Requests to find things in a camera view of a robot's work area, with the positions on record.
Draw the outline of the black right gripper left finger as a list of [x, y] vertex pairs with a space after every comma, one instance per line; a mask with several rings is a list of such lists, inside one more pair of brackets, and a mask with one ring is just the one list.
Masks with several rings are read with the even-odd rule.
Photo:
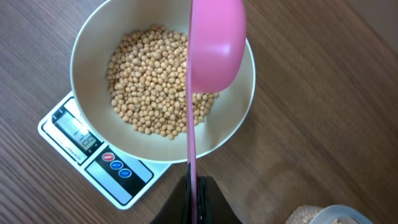
[[159, 213], [150, 224], [191, 224], [191, 176], [190, 164], [187, 173], [182, 176], [174, 187], [172, 193], [165, 201]]

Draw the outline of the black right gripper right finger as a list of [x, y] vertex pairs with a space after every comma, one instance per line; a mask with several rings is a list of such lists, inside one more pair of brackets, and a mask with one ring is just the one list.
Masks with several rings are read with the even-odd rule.
[[198, 177], [199, 224], [242, 224], [224, 197], [214, 178]]

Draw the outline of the pink plastic measuring scoop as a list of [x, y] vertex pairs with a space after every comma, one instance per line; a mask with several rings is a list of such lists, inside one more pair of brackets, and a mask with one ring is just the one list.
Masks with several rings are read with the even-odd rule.
[[230, 86], [238, 74], [245, 44], [246, 14], [242, 0], [192, 0], [185, 84], [192, 223], [198, 222], [192, 95], [220, 92]]

